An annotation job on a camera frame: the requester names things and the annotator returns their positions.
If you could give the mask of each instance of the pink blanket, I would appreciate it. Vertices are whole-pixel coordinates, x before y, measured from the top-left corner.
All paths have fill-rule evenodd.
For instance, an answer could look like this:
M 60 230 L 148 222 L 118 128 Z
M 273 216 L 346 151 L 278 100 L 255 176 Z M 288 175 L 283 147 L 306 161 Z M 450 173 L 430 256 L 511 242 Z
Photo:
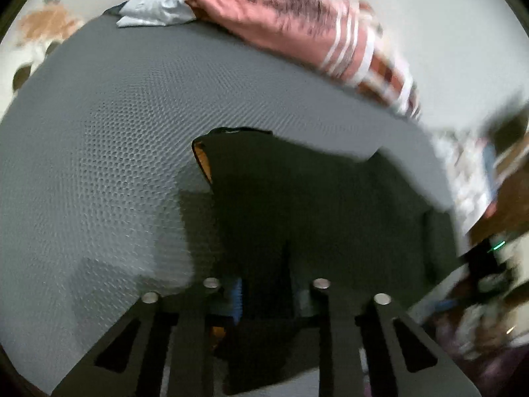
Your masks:
M 316 68 L 361 94 L 417 118 L 407 62 L 388 51 L 371 7 L 350 0 L 187 0 L 198 18 Z

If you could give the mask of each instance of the metal bolt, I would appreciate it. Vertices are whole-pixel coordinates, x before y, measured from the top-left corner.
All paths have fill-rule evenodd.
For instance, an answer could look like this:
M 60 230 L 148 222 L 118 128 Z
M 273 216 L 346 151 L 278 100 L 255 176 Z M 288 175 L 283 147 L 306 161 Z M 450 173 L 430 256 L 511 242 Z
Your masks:
M 387 294 L 384 294 L 384 293 L 378 293 L 375 296 L 375 301 L 378 304 L 390 304 L 391 303 L 391 297 L 389 295 L 387 295 Z
M 142 295 L 141 301 L 147 304 L 156 303 L 158 301 L 158 294 L 154 292 L 145 293 Z
M 327 289 L 327 288 L 329 288 L 331 286 L 331 281 L 329 281 L 328 279 L 325 279 L 323 277 L 320 277 L 318 279 L 314 279 L 312 281 L 312 285 L 316 289 Z
M 216 277 L 208 277 L 204 279 L 203 284 L 208 289 L 217 289 L 221 285 L 220 281 Z

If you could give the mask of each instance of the floor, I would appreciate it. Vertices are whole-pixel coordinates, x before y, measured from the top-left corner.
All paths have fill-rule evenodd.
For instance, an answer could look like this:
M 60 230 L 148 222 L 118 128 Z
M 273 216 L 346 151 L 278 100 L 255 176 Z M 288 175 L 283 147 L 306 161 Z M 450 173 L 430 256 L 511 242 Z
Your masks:
M 124 0 L 60 0 L 88 21 Z M 423 123 L 478 129 L 493 113 L 529 97 L 529 38 L 504 0 L 368 0 L 419 85 Z M 28 0 L 0 44 L 0 117 L 20 66 L 33 72 L 51 43 L 17 46 L 20 19 L 42 8 Z

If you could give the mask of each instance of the white stripe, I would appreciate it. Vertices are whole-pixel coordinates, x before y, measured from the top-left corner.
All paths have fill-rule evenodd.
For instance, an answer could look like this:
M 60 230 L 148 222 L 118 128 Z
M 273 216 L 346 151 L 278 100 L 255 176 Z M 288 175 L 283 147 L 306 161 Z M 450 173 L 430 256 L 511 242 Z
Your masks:
M 373 51 L 375 50 L 375 32 L 371 29 L 367 29 L 367 38 L 366 38 L 366 49 L 364 51 L 364 56 L 360 67 L 356 70 L 354 76 L 347 82 L 349 86 L 358 86 L 361 81 L 366 77 L 366 74 L 369 72 L 369 66 L 371 65 L 371 60 L 373 58 Z
M 414 119 L 419 119 L 421 116 L 421 109 L 420 109 L 420 102 L 419 102 L 419 97 L 416 97 L 415 98 L 415 106 L 413 107 L 413 111 L 412 111 L 412 118 Z
M 347 59 L 345 63 L 340 67 L 339 72 L 337 73 L 337 77 L 342 76 L 345 70 L 347 70 L 347 67 L 349 67 L 349 64 L 351 63 L 351 60 L 353 59 L 354 50 L 356 48 L 356 43 L 358 42 L 358 17 L 354 17 L 354 31 L 353 31 L 353 46 L 351 46 L 351 52 L 348 53 Z
M 334 51 L 336 50 L 336 48 L 338 46 L 338 43 L 340 41 L 340 35 L 341 35 L 341 31 L 340 31 L 340 29 L 341 29 L 340 25 L 341 24 L 342 24 L 342 7 L 341 7 L 341 5 L 338 5 L 337 14 L 336 14 L 336 37 L 334 38 L 334 44 L 329 49 L 329 53 L 327 53 L 327 56 L 325 57 L 325 59 L 322 62 L 322 65 L 319 66 L 320 70 L 323 70 L 323 68 L 327 64 L 329 64 L 329 60 L 331 59 L 332 55 L 334 54 Z
M 409 98 L 409 93 L 412 90 L 412 85 L 413 85 L 413 78 L 409 73 L 406 73 L 404 85 L 402 86 L 402 90 L 400 91 L 400 95 L 398 96 L 398 99 L 397 99 L 399 108 L 402 111 L 408 110 L 408 98 Z
M 336 62 L 332 65 L 332 67 L 327 71 L 327 74 L 329 76 L 332 76 L 334 73 L 334 70 L 336 70 L 336 67 L 342 62 L 344 55 L 346 54 L 347 48 L 349 47 L 349 43 L 351 43 L 351 15 L 347 18 L 347 36 L 346 36 L 346 44 L 343 45 L 342 52 L 340 53 L 340 56 L 336 60 Z

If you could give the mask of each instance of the brown stain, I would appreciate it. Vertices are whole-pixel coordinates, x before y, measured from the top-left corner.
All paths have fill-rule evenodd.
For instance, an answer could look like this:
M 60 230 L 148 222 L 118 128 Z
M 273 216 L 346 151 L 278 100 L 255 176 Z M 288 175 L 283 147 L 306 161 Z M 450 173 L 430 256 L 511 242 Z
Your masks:
M 50 3 L 31 11 L 18 24 L 22 43 L 37 40 L 66 40 L 79 28 L 78 19 L 70 16 L 59 3 Z

